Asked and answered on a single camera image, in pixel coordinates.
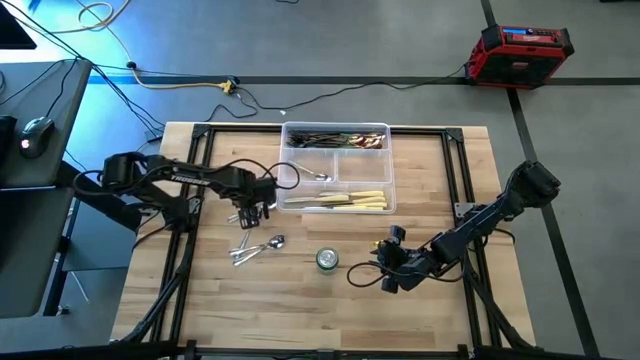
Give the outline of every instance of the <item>green can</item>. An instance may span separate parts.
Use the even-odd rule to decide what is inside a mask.
[[[334,248],[326,247],[316,253],[316,265],[320,272],[330,275],[338,269],[338,251]]]

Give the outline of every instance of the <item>plastic organizer tray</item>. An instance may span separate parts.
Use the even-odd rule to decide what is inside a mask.
[[[288,144],[291,131],[384,133],[380,149],[358,148],[297,148]],[[315,172],[326,174],[330,179],[319,181],[314,176],[300,172],[300,184],[293,190],[278,190],[278,210],[298,213],[363,213],[392,214],[396,209],[395,181],[391,131],[386,124],[374,123],[313,123],[287,122],[282,126],[280,161],[294,162]],[[278,167],[278,183],[283,186],[295,184],[296,174],[288,166]],[[320,202],[287,203],[287,199],[318,197],[320,193],[350,194],[364,191],[382,191],[387,206],[382,210],[322,208]]]

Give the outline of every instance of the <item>red power station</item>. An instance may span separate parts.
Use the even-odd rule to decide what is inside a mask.
[[[567,29],[494,25],[482,30],[465,77],[471,85],[534,89],[573,53]]]

